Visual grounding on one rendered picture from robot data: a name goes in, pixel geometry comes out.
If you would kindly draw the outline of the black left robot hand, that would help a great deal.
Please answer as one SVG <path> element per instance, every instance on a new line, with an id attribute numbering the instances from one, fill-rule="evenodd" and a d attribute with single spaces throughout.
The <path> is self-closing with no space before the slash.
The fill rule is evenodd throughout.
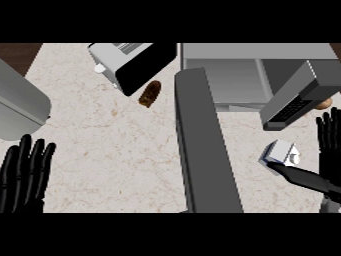
<path id="1" fill-rule="evenodd" d="M 22 136 L 9 147 L 0 167 L 0 213 L 38 214 L 50 176 L 56 144 Z"/>

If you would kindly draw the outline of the white and blue milk carton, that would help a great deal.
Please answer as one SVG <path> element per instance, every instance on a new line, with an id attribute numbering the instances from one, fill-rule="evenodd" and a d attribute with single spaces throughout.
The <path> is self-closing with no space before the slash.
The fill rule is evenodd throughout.
<path id="1" fill-rule="evenodd" d="M 295 144 L 280 139 L 274 140 L 266 146 L 258 162 L 261 164 L 276 162 L 285 166 L 294 167 L 300 163 L 300 152 L 295 148 Z"/>

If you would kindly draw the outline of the dark grey microwave door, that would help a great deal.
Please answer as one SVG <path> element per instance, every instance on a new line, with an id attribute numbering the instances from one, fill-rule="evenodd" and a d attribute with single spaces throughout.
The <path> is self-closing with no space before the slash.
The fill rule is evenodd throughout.
<path id="1" fill-rule="evenodd" d="M 174 110 L 187 213 L 242 213 L 202 68 L 174 75 Z"/>

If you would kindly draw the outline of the grey microwave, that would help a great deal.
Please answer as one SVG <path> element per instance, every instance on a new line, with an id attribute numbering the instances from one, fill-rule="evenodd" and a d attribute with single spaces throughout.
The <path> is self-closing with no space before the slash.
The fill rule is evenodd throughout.
<path id="1" fill-rule="evenodd" d="M 218 112 L 255 112 L 282 130 L 341 90 L 326 43 L 183 43 L 180 67 L 205 70 Z"/>

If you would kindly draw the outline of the tan round object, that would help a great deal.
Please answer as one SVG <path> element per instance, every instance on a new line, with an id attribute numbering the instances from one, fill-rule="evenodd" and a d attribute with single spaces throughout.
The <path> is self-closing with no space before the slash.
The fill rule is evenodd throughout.
<path id="1" fill-rule="evenodd" d="M 332 99 L 328 98 L 319 105 L 314 107 L 316 110 L 323 110 L 332 105 Z"/>

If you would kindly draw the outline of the silver and black toaster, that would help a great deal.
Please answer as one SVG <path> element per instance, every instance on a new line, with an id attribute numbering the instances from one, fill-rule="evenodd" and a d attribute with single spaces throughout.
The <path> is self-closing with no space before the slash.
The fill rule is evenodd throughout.
<path id="1" fill-rule="evenodd" d="M 131 96 L 177 56 L 175 43 L 91 43 L 94 72 Z"/>

